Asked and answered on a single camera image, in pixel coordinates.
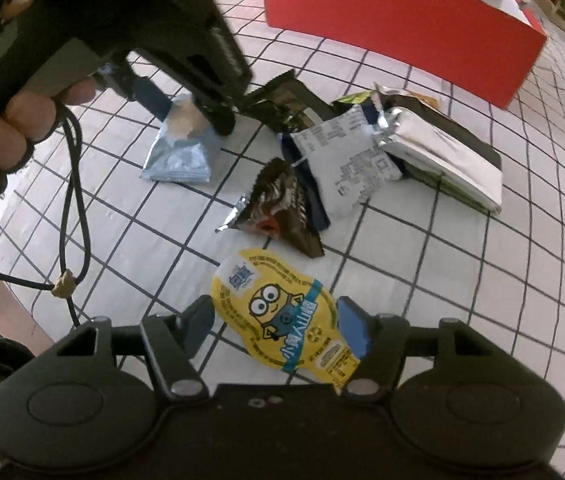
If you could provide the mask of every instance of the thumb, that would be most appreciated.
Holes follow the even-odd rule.
[[[2,19],[8,22],[21,12],[27,10],[34,0],[5,0],[0,9]]]

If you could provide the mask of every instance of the white grid tablecloth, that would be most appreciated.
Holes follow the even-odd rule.
[[[147,314],[179,312],[200,294],[226,256],[248,247],[276,251],[298,270],[347,295],[372,314],[390,312],[437,326],[457,317],[545,377],[565,398],[565,46],[550,39],[508,110],[500,110],[437,76],[374,52],[266,24],[263,0],[216,0],[252,65],[255,85],[291,67],[329,102],[374,83],[435,96],[454,120],[491,143],[503,159],[499,216],[476,212],[437,189],[392,183],[323,234],[325,256],[310,260],[283,244],[230,230],[216,234],[262,165],[280,155],[274,134],[239,118],[213,181],[203,186],[139,179],[158,122],[112,90],[75,107],[84,130],[82,183],[93,258],[74,299],[80,316],[136,324]],[[180,85],[145,60],[134,69],[170,95]],[[0,217],[0,270],[55,280],[69,159],[60,134],[41,144],[11,186]],[[70,229],[76,225],[75,212]],[[82,261],[80,229],[67,249]],[[66,304],[14,286],[55,340],[71,327]],[[303,383],[246,354],[221,320],[196,356],[213,388],[220,382]],[[408,374],[431,366],[413,358]],[[147,378],[144,364],[122,368]],[[565,435],[552,461],[565,473]]]

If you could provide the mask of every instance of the cord knot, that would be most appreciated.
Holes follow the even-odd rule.
[[[58,278],[56,285],[51,289],[51,295],[61,300],[66,300],[76,290],[76,279],[69,269],[65,270],[62,276]]]

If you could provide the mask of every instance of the minion character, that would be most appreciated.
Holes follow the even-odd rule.
[[[275,283],[256,290],[249,302],[249,314],[262,326],[262,337],[278,341],[290,333],[294,314],[304,297],[304,294],[290,294]]]

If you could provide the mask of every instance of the red box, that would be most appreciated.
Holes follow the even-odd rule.
[[[272,27],[360,46],[431,72],[506,108],[546,41],[480,0],[264,0]]]

